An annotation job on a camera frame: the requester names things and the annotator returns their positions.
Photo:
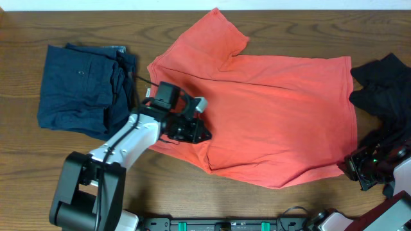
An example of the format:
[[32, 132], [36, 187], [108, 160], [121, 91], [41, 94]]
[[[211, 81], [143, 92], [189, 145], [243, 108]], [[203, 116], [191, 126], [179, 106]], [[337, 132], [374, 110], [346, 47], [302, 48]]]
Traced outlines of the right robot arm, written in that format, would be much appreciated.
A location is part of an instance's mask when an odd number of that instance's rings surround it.
[[312, 219], [312, 230], [410, 230], [410, 140], [391, 150], [360, 148], [338, 166], [362, 191], [383, 184], [386, 200], [356, 219], [325, 210]]

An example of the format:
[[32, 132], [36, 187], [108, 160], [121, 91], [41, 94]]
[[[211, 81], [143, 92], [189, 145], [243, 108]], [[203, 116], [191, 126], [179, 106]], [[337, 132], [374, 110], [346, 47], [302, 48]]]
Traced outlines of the red t-shirt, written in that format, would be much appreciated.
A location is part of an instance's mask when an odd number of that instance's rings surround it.
[[244, 55], [248, 41], [214, 9], [148, 66], [152, 82], [206, 98], [212, 134], [153, 149], [271, 189], [339, 176], [357, 145], [351, 59]]

